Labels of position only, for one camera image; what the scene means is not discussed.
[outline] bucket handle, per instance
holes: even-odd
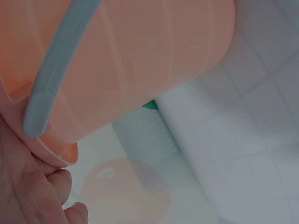
[[[72,0],[35,78],[23,121],[30,138],[40,137],[76,49],[101,0]]]

